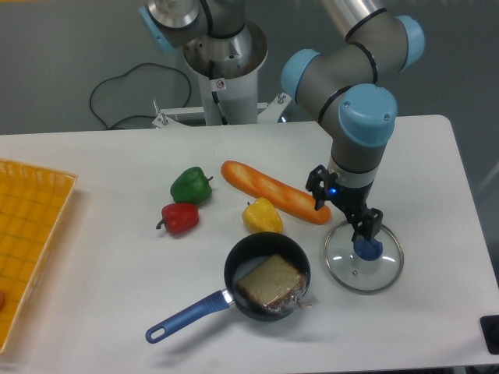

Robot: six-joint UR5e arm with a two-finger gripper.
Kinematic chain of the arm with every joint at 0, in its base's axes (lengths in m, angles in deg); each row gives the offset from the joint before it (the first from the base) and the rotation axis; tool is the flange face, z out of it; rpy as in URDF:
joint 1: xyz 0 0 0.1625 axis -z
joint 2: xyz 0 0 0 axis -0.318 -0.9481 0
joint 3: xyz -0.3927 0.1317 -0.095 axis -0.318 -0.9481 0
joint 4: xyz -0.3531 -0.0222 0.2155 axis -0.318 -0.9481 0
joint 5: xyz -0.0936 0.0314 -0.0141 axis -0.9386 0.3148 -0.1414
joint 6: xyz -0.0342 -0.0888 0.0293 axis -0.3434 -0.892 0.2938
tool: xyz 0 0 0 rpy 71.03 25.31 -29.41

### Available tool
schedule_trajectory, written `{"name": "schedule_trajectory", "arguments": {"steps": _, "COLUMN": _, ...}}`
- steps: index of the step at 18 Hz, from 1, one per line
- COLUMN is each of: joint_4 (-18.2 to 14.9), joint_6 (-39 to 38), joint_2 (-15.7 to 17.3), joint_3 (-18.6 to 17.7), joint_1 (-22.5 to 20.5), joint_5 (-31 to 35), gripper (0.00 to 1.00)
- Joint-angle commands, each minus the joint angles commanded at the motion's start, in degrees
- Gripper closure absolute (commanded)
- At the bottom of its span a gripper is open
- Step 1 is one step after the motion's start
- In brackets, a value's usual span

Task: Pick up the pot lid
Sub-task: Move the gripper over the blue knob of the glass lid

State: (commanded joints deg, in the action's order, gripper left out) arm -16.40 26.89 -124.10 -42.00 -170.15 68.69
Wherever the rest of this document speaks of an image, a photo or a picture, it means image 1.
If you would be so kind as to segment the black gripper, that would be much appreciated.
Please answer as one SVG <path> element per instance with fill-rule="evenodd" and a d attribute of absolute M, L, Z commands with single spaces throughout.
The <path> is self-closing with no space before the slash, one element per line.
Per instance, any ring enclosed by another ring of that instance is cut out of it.
<path fill-rule="evenodd" d="M 315 200 L 314 209 L 319 210 L 326 202 L 332 202 L 352 225 L 352 242 L 358 238 L 374 239 L 382 228 L 383 212 L 367 207 L 371 184 L 349 188 L 338 185 L 337 178 L 335 172 L 330 173 L 323 165 L 318 165 L 309 173 L 306 190 Z"/>

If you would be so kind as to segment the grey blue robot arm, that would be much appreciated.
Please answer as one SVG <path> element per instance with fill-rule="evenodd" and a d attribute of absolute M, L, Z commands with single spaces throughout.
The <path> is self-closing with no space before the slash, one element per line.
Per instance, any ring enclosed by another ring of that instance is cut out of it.
<path fill-rule="evenodd" d="M 398 112 L 377 81 L 417 61 L 425 37 L 414 19 L 391 15 L 380 1 L 326 1 L 324 8 L 345 45 L 328 56 L 296 52 L 281 85 L 333 139 L 328 165 L 315 168 L 306 183 L 317 207 L 333 203 L 352 225 L 354 240 L 373 241 L 383 215 L 366 199 Z M 256 119 L 257 71 L 267 42 L 246 18 L 243 2 L 149 1 L 139 13 L 160 49 L 182 49 L 198 76 L 207 124 Z"/>

